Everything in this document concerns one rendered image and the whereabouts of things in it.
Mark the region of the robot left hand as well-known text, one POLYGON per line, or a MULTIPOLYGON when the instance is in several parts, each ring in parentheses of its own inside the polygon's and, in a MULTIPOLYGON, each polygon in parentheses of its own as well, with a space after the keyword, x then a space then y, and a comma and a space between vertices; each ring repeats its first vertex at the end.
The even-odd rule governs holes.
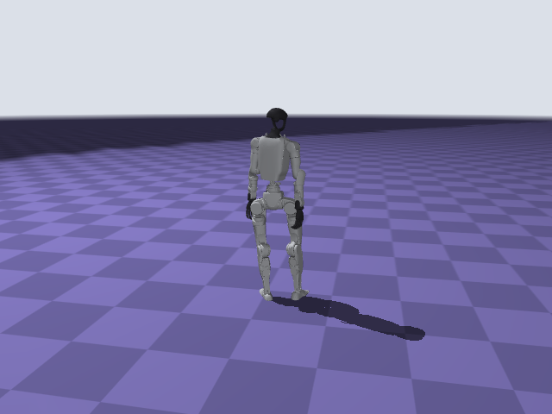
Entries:
MULTIPOLYGON (((255 198, 256 199, 256 198, 255 198)), ((252 216, 252 212, 250 210, 250 206, 251 206, 251 203, 255 200, 255 199, 250 199, 250 193, 248 193, 248 204, 247 204, 247 210, 246 210, 246 217, 249 219, 252 220, 251 216, 252 216), (250 216, 251 215, 251 216, 250 216)))

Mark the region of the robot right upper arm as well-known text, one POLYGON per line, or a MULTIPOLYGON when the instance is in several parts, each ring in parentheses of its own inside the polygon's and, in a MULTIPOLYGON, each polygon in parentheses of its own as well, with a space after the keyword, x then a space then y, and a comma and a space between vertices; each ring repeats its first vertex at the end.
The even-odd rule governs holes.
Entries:
POLYGON ((298 171, 302 170, 300 169, 300 145, 296 141, 285 140, 285 149, 290 154, 292 176, 297 179, 298 171))

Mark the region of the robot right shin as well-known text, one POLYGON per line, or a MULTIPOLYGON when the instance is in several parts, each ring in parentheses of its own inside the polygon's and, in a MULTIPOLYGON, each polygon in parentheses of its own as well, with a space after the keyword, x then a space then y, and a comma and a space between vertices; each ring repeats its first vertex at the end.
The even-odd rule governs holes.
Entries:
POLYGON ((289 257, 289 266, 293 277, 294 291, 302 291, 302 272, 303 272, 303 252, 301 246, 296 244, 294 247, 294 256, 289 257))

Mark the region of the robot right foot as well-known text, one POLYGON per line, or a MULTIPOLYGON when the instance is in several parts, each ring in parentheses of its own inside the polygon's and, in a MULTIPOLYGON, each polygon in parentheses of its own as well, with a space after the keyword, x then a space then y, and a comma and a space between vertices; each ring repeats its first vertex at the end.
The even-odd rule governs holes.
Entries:
POLYGON ((303 289, 302 289, 301 292, 298 292, 298 290, 296 290, 296 291, 294 291, 294 292, 292 293, 291 299, 292 299, 292 300, 299 300, 299 299, 301 299, 301 297, 307 295, 308 293, 309 293, 308 290, 303 290, 303 289))

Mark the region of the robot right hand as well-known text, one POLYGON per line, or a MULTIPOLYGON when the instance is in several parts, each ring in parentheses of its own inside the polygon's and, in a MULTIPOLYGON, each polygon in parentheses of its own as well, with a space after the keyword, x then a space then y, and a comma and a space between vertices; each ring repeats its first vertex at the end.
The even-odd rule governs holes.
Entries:
POLYGON ((304 208, 304 206, 300 207, 300 202, 297 200, 295 202, 295 209, 297 210, 296 221, 295 221, 295 224, 293 226, 291 226, 291 228, 298 229, 302 226, 302 222, 304 220, 303 208, 304 208))

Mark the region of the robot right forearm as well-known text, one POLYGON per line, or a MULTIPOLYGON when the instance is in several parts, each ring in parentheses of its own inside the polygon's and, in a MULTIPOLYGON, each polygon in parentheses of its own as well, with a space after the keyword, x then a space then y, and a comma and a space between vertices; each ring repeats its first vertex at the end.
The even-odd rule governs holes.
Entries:
POLYGON ((295 202, 298 200, 300 202, 300 207, 304 206, 304 179, 305 179, 305 172, 304 170, 299 170, 297 175, 297 180, 293 182, 294 185, 294 205, 295 202))

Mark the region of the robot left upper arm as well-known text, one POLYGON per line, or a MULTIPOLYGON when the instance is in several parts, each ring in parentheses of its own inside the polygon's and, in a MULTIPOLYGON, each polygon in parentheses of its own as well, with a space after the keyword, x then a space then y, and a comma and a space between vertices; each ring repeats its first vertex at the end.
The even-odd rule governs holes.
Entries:
POLYGON ((255 137, 251 140, 251 156, 250 156, 250 173, 252 174, 260 174, 258 169, 258 146, 259 146, 259 139, 260 137, 255 137))

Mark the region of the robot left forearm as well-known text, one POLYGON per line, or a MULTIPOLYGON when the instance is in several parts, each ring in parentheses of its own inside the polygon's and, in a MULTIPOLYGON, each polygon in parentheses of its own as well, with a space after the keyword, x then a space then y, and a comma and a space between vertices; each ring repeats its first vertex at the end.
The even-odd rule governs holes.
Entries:
MULTIPOLYGON (((250 168, 249 168, 250 170, 250 168)), ((248 173, 248 179, 249 179, 249 186, 248 186, 248 192, 250 193, 250 199, 256 198, 256 192, 257 192, 257 180, 258 176, 256 174, 248 173)))

